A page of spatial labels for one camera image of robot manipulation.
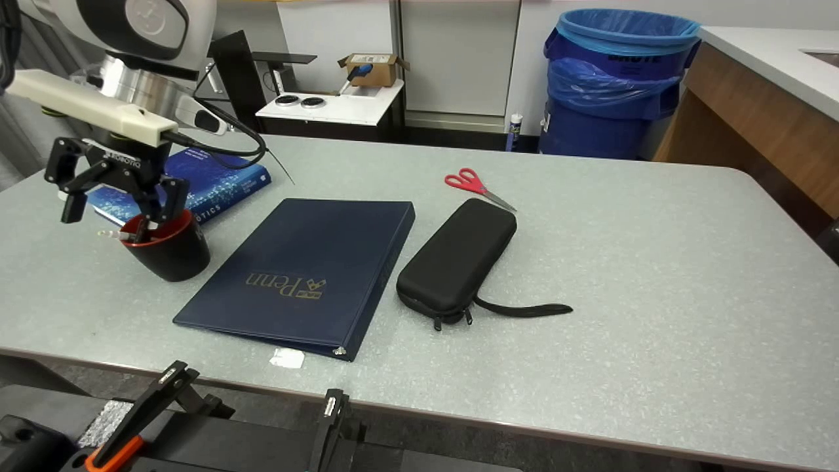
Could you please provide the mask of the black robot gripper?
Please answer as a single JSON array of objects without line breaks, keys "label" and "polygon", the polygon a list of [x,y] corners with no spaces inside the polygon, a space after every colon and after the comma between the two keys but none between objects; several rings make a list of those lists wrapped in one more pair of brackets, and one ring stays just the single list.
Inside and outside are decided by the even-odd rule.
[{"label": "black robot gripper", "polygon": [[148,147],[127,139],[95,142],[57,137],[51,142],[43,177],[63,188],[63,222],[84,218],[87,194],[91,186],[113,186],[142,206],[138,239],[148,241],[163,222],[172,219],[186,206],[188,182],[164,175],[168,147]]}]

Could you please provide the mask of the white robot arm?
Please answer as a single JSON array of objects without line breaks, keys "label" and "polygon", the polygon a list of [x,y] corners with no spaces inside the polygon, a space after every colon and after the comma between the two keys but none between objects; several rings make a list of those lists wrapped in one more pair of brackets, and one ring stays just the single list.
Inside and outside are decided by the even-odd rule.
[{"label": "white robot arm", "polygon": [[[216,0],[12,0],[11,11],[57,24],[152,78],[193,78],[213,42]],[[164,175],[164,156],[177,137],[172,114],[41,68],[12,70],[4,88],[108,133],[108,142],[51,144],[43,177],[64,194],[64,222],[84,214],[87,192],[100,182],[138,203],[137,241],[182,213],[186,182]]]}]

